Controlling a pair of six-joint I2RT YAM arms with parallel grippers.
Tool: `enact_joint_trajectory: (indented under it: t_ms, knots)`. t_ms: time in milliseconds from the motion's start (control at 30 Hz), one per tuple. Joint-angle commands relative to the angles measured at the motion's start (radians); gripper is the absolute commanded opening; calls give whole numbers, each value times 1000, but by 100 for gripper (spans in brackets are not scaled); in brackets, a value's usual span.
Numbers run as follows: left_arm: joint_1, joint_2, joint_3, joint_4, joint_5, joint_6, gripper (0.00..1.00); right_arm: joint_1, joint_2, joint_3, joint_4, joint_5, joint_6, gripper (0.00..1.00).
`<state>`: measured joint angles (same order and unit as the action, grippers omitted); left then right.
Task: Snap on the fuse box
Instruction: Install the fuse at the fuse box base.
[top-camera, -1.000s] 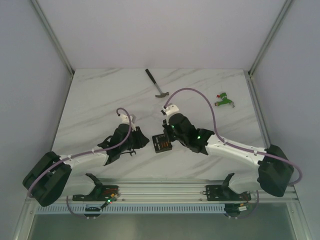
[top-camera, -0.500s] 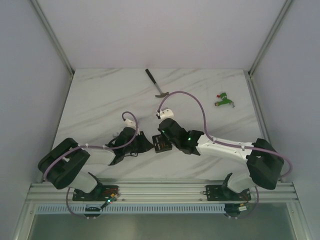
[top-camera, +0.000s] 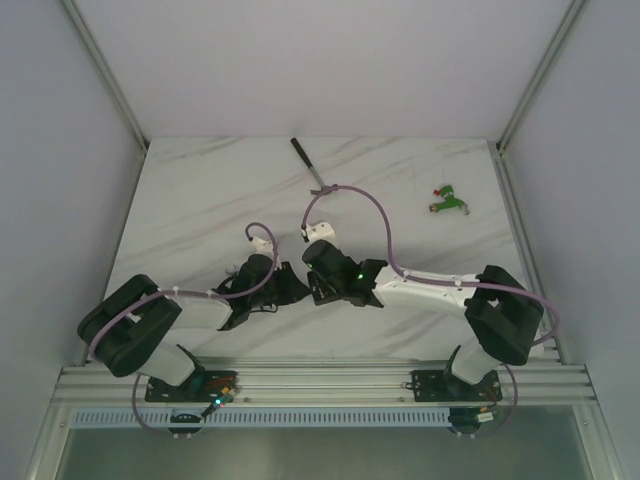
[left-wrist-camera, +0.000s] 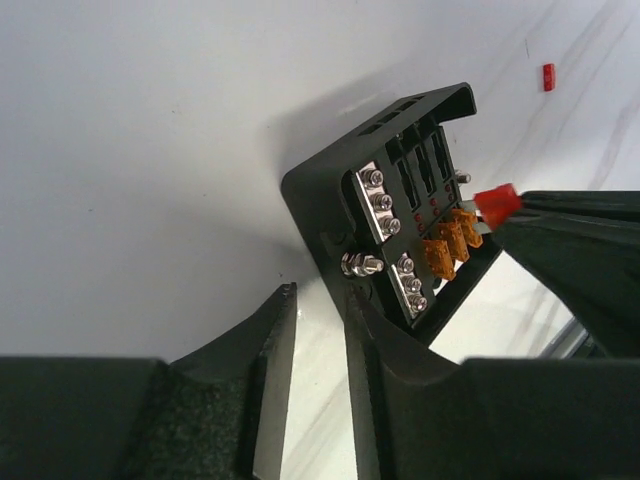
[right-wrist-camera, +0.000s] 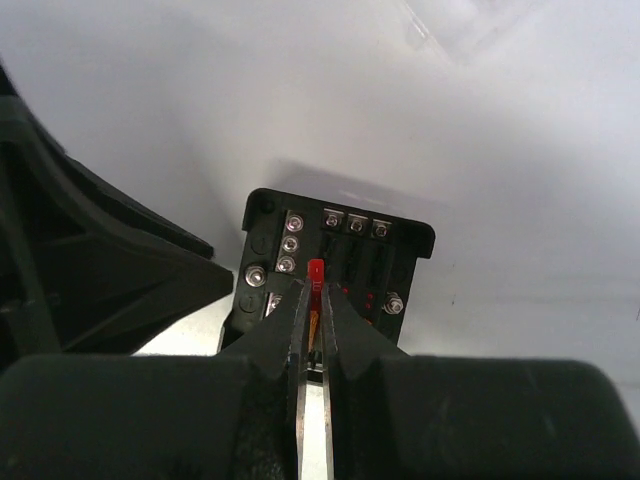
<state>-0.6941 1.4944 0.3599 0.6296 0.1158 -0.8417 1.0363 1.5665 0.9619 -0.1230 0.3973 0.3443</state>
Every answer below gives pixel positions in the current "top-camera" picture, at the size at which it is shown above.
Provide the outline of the black fuse box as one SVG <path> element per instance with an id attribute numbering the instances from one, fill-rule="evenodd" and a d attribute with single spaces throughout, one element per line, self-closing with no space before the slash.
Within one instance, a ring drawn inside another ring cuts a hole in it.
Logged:
<path id="1" fill-rule="evenodd" d="M 316 272 L 307 273 L 307 281 L 316 306 L 341 301 L 342 296 L 333 277 L 323 278 Z"/>

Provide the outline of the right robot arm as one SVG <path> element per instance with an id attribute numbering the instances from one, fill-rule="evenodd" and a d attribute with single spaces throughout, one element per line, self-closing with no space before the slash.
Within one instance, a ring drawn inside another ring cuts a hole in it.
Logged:
<path id="1" fill-rule="evenodd" d="M 486 389 L 498 384 L 498 366 L 522 366 L 529 359 L 543 306 L 501 267 L 421 282 L 385 260 L 357 263 L 327 240 L 310 244 L 302 261 L 318 305 L 342 300 L 355 307 L 414 307 L 466 321 L 475 339 L 456 346 L 444 369 L 419 382 L 426 401 L 482 401 Z"/>

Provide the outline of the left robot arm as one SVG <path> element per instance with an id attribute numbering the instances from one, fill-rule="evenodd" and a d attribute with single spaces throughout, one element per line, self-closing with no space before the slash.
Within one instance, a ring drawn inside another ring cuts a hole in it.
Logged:
<path id="1" fill-rule="evenodd" d="M 192 402 L 205 386 L 196 348 L 254 313 L 275 313 L 310 294 L 288 262 L 274 265 L 268 256 L 252 254 L 207 292 L 163 292 L 147 275 L 135 275 L 80 321 L 77 334 L 112 375 L 146 375 Z"/>

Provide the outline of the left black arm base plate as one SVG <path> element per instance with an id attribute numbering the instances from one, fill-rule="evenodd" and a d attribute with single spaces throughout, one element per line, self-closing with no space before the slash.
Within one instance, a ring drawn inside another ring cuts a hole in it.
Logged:
<path id="1" fill-rule="evenodd" d="M 179 386 L 172 386 L 151 378 L 146 387 L 145 401 L 149 403 L 211 402 L 237 385 L 237 373 L 224 370 L 203 370 L 192 373 Z"/>

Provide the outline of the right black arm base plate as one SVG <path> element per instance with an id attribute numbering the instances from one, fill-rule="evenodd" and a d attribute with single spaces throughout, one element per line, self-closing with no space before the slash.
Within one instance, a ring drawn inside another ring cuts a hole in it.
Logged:
<path id="1" fill-rule="evenodd" d="M 503 399 L 495 370 L 477 384 L 469 384 L 445 370 L 414 370 L 405 388 L 412 391 L 416 402 L 489 402 Z"/>

